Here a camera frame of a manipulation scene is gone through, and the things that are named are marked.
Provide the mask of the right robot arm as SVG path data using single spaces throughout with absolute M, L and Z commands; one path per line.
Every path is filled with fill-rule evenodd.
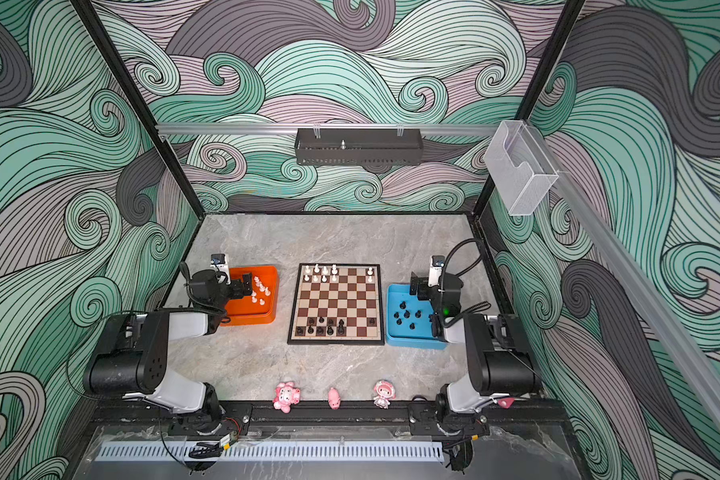
M 488 302 L 463 309 L 464 283 L 438 270 L 426 278 L 412 274 L 410 294 L 432 307 L 434 339 L 465 346 L 467 374 L 445 385 L 436 396 L 436 415 L 478 413 L 493 404 L 507 409 L 519 398 L 537 393 L 542 378 L 533 366 L 527 336 L 513 315 L 488 315 Z

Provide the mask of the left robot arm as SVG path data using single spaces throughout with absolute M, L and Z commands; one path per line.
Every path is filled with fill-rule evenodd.
M 218 421 L 223 413 L 215 388 L 173 370 L 168 347 L 172 341 L 215 334 L 228 320 L 226 304 L 253 295 L 253 274 L 232 278 L 220 268 L 192 274 L 184 262 L 179 271 L 190 305 L 107 318 L 85 368 L 83 388 L 90 396 L 141 399 L 173 415 L 201 412 Z

